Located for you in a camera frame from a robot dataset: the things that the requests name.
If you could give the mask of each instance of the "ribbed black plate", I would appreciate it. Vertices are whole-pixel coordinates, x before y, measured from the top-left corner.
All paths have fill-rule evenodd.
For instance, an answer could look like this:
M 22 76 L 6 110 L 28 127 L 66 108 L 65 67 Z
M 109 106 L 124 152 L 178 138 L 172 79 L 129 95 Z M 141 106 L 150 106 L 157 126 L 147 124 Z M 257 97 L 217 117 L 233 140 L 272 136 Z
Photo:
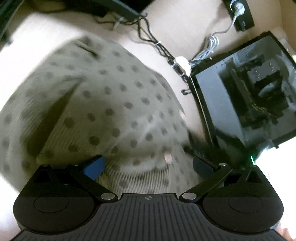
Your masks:
M 13 240 L 285 241 L 273 230 L 257 235 L 221 230 L 197 205 L 183 203 L 173 194 L 124 194 L 118 202 L 102 204 L 92 220 L 72 232 L 49 236 L 24 230 Z

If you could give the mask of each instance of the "power outlet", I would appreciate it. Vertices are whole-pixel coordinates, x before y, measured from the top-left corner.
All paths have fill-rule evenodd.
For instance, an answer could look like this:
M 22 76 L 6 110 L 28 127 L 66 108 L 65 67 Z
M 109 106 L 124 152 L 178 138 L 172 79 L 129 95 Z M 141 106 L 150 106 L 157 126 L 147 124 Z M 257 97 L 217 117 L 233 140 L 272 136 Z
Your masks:
M 222 1 L 224 2 L 230 16 L 233 18 L 234 12 L 232 12 L 232 10 L 230 8 L 231 0 L 222 0 Z M 244 5 L 245 11 L 244 11 L 243 15 L 237 17 L 237 19 L 234 23 L 234 26 L 237 31 L 244 32 L 244 31 L 254 27 L 255 24 L 254 24 L 254 20 L 253 20 L 249 5 L 247 3 L 247 0 L 239 0 L 239 1 Z

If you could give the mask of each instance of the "silver screw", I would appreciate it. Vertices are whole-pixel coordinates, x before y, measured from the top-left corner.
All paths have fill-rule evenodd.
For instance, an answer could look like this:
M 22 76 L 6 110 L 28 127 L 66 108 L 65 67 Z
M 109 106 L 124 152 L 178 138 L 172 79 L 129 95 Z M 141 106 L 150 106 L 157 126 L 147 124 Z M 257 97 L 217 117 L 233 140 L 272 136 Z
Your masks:
M 115 195 L 113 193 L 106 192 L 101 195 L 101 198 L 103 200 L 112 200 L 113 198 L 115 198 Z
M 186 192 L 182 195 L 183 198 L 187 199 L 187 200 L 194 200 L 196 199 L 196 195 L 192 192 Z

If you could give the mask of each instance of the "polka dot fabric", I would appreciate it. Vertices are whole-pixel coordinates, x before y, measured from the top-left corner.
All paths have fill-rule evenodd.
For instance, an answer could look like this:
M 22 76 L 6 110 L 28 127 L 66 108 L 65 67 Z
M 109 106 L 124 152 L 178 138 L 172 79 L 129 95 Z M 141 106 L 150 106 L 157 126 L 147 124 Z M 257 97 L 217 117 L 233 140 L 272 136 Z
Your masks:
M 74 40 L 1 111 L 0 172 L 20 190 L 40 164 L 63 168 L 103 155 L 97 182 L 119 196 L 180 194 L 200 181 L 181 147 L 188 136 L 180 110 L 168 82 L 119 44 Z

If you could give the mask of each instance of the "beige floor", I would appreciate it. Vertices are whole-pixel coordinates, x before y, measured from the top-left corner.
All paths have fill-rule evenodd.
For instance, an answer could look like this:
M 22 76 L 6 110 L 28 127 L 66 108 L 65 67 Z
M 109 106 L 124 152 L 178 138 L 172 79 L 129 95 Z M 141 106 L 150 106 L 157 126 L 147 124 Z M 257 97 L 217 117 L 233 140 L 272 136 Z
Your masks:
M 256 27 L 244 33 L 231 29 L 220 37 L 217 53 L 248 41 L 263 31 L 272 30 L 278 38 L 285 37 L 278 0 L 249 0 Z M 224 30 L 231 20 L 221 0 L 155 0 L 147 12 L 154 35 L 175 56 L 190 59 L 200 50 L 206 35 Z M 35 13 L 24 3 L 9 29 L 13 44 L 0 52 L 0 109 L 17 86 L 55 48 L 86 32 L 105 39 L 114 39 L 132 52 L 148 67 L 160 72 L 170 83 L 186 114 L 188 127 L 201 139 L 204 130 L 191 95 L 183 96 L 186 88 L 180 77 L 150 45 L 139 41 L 136 32 L 120 26 L 110 31 L 110 25 L 98 25 L 91 16 L 79 13 L 45 15 Z M 12 214 L 15 192 L 0 176 L 0 240 L 10 240 L 19 232 Z

